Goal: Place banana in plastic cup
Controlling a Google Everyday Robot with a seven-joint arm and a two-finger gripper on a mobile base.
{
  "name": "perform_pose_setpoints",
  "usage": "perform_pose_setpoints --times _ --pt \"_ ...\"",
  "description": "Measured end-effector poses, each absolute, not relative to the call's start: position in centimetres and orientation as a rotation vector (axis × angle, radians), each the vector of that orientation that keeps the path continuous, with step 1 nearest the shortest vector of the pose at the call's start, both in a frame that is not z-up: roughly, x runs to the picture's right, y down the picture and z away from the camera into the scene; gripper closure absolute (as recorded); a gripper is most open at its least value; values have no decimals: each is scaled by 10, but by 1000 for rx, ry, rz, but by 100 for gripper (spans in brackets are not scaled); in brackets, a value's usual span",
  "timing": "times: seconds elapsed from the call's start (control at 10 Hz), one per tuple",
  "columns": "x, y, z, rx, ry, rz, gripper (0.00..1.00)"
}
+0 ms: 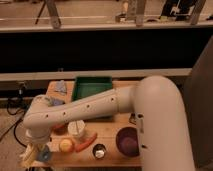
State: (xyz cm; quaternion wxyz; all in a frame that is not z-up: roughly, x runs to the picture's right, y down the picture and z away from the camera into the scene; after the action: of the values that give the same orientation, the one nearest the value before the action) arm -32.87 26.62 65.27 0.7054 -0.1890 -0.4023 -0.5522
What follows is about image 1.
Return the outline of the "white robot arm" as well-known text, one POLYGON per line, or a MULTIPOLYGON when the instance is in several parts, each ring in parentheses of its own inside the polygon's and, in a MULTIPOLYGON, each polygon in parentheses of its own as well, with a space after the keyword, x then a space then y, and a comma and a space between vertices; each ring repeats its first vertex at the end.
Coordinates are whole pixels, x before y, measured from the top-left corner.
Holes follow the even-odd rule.
POLYGON ((122 113, 136 115, 142 171, 195 171, 183 99, 177 86, 163 76, 149 76, 68 104, 53 106, 36 96, 24 116, 26 137, 34 145, 49 141, 61 123, 122 113))

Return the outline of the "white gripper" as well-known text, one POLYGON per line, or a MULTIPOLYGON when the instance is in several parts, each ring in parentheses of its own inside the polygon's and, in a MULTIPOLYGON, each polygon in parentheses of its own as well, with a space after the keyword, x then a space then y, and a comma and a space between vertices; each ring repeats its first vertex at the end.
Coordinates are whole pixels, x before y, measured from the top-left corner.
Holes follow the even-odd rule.
POLYGON ((24 168, 29 168, 38 157, 38 154, 41 152, 42 148, 43 146, 41 144, 29 143, 26 150, 20 155, 21 166, 24 168))

